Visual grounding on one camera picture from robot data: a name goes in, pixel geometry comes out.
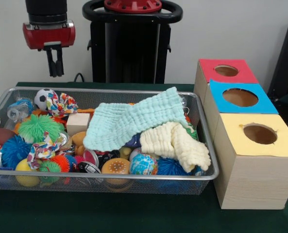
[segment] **green tablecloth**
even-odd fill
[[[172,84],[18,83],[165,90]],[[179,91],[193,85],[179,84]],[[284,210],[221,210],[213,183],[200,196],[0,191],[0,232],[288,233]]]

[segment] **orange spiky ball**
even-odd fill
[[[61,172],[69,172],[70,171],[70,164],[68,159],[63,155],[56,155],[53,158],[51,158],[52,162],[56,162],[60,168]]]

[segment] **stacked boxes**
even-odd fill
[[[198,63],[201,98],[219,159],[222,209],[283,209],[288,199],[288,127],[243,60]]]

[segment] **football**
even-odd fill
[[[34,103],[36,105],[37,108],[39,108],[42,111],[47,111],[47,101],[46,98],[48,96],[48,94],[53,94],[54,91],[48,88],[45,89],[41,89],[37,92],[35,99],[34,99]]]

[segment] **green spiky ball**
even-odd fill
[[[49,136],[53,142],[60,136],[60,132],[64,130],[61,123],[55,122],[49,115],[31,115],[31,119],[22,122],[18,129],[18,133],[27,142],[42,142],[43,133],[49,132]]]
[[[52,161],[44,161],[38,170],[42,172],[61,172],[60,166]],[[60,179],[59,177],[53,176],[41,176],[39,178],[42,183],[53,183]]]

